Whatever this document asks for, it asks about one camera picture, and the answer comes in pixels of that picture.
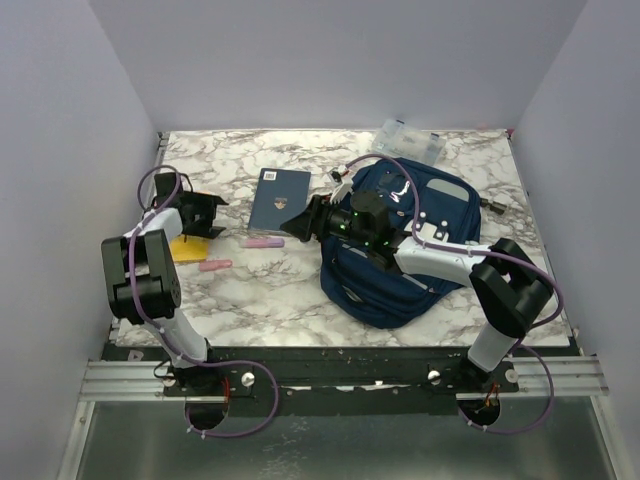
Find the yellow paperback book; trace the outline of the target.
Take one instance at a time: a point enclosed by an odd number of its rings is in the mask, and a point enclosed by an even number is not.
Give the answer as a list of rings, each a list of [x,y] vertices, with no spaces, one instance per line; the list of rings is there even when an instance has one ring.
[[[208,257],[209,240],[180,235],[170,241],[169,248],[175,263],[199,263]]]

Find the navy blue student backpack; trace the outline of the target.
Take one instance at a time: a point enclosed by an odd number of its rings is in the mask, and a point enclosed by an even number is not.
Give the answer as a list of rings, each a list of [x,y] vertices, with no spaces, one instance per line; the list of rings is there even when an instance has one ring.
[[[426,313],[458,289],[453,281],[429,276],[410,265],[407,247],[419,249],[418,236],[437,242],[464,244],[480,240],[480,195],[461,178],[442,170],[398,158],[381,159],[358,170],[352,192],[372,191],[388,208],[392,237],[381,245],[399,253],[403,265],[385,271],[367,257],[358,240],[331,236],[320,242],[320,283],[326,296],[356,320],[379,329],[400,328]]]

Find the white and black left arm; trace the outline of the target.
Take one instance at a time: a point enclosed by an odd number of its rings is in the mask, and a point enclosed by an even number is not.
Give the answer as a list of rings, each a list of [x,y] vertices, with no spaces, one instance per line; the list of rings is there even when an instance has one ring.
[[[155,196],[143,207],[139,223],[129,232],[104,240],[101,255],[109,307],[117,319],[141,325],[160,343],[170,366],[163,380],[201,395],[219,387],[230,396],[230,381],[213,364],[213,348],[197,333],[181,310],[182,290],[170,243],[181,235],[206,241],[225,231],[214,221],[227,202],[218,195],[185,189],[186,174],[159,167],[143,177],[154,178]]]

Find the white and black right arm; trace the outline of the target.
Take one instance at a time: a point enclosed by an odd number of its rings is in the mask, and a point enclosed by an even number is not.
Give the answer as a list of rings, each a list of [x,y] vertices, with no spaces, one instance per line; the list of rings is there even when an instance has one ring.
[[[423,245],[391,224],[389,209],[372,191],[353,194],[348,210],[315,195],[302,213],[281,224],[302,242],[336,237],[363,246],[374,265],[402,274],[451,281],[474,290],[487,323],[458,368],[462,384],[480,392],[496,380],[496,367],[524,339],[553,295],[546,272],[519,245],[501,239],[472,247],[434,242]]]

